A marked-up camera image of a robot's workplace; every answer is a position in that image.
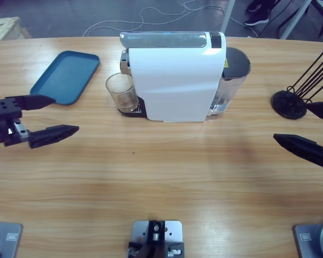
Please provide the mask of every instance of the circular black base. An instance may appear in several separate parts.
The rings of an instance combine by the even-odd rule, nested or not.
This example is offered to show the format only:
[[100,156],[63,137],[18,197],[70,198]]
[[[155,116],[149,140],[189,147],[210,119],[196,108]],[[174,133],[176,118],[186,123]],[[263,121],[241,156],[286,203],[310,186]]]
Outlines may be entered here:
[[280,116],[299,119],[306,114],[305,102],[290,91],[279,91],[271,97],[271,106]]

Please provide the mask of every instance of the wooden pallet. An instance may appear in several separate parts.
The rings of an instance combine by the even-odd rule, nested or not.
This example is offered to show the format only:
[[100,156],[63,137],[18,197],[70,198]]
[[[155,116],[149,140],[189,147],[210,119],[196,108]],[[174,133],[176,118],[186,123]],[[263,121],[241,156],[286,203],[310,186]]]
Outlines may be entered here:
[[10,39],[31,39],[29,32],[19,25],[20,18],[0,19],[0,41]]

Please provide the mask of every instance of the glass cup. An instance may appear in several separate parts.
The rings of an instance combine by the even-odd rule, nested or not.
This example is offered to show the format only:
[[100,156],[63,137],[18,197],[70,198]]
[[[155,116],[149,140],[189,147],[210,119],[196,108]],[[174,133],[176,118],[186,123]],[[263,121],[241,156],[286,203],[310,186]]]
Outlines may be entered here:
[[106,87],[122,112],[129,113],[138,107],[139,100],[130,75],[113,74],[107,79]]

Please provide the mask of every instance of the black rod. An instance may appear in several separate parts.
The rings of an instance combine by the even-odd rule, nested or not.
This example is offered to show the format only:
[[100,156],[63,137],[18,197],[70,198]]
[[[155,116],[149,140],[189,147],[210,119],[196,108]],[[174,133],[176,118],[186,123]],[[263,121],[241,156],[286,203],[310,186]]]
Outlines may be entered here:
[[319,93],[321,90],[323,89],[323,85],[321,86],[321,88],[319,88],[314,94],[312,94],[312,96],[310,98],[307,99],[307,101],[305,103],[307,103],[308,101],[311,101],[311,99],[317,94]]
[[309,80],[303,87],[302,87],[302,89],[297,93],[296,92],[296,94],[298,95],[298,96],[300,96],[300,95],[302,95],[303,93],[304,93],[304,91],[307,91],[310,87],[311,87],[311,85],[313,84],[312,82],[313,81],[317,81],[318,80],[318,78],[320,78],[321,76],[322,76],[322,74],[323,74],[323,67],[311,78],[311,80]]
[[296,90],[296,94],[298,93],[298,92],[301,92],[301,91],[303,91],[303,87],[304,87],[304,85],[310,80],[310,79],[312,79],[312,77],[313,77],[313,75],[321,68],[321,66],[323,65],[323,61],[322,61],[322,63],[316,68],[316,70],[315,71],[313,71],[313,73],[306,79],[306,81]]
[[302,93],[299,97],[300,98],[304,98],[306,96],[306,94],[308,94],[314,87],[316,87],[321,81],[323,80],[323,73],[321,74],[321,76],[313,83],[313,85],[304,93]]
[[289,87],[290,89],[294,89],[294,86],[305,76],[305,74],[317,63],[317,61],[323,56],[323,52],[317,57],[317,59],[310,65],[310,67],[303,73],[303,75],[293,84],[293,86]]

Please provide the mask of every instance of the floor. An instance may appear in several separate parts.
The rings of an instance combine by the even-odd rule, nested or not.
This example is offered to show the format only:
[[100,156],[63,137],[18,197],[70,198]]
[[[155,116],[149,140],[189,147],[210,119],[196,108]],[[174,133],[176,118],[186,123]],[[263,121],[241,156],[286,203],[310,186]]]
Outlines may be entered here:
[[[190,9],[203,5],[218,5],[226,9],[228,0],[197,0],[187,4]],[[289,7],[279,15],[260,35],[261,38],[278,38],[278,25],[296,10],[303,0],[294,0]],[[243,23],[249,18],[245,12],[250,0],[236,0],[231,17]],[[278,15],[289,0],[282,0],[272,11],[271,19]],[[177,0],[0,0],[0,18],[19,16],[22,24],[34,38],[49,37],[81,37],[85,30],[95,23],[104,20],[126,20],[139,22],[140,10],[145,7],[158,8],[165,13],[180,13],[184,8]],[[147,23],[165,23],[180,16],[161,15],[156,10],[143,12]],[[217,31],[222,23],[223,13],[219,10],[206,9],[195,11],[175,22],[163,25],[143,25],[137,31]],[[303,16],[288,39],[323,41],[323,35],[318,38],[323,18],[318,11],[310,6],[307,15]],[[106,23],[102,26],[112,26],[118,30],[132,30],[138,24]],[[264,29],[265,24],[254,26],[257,34]],[[100,28],[90,33],[91,36],[115,36],[119,31]],[[233,37],[256,37],[251,29],[230,20],[226,33]]]

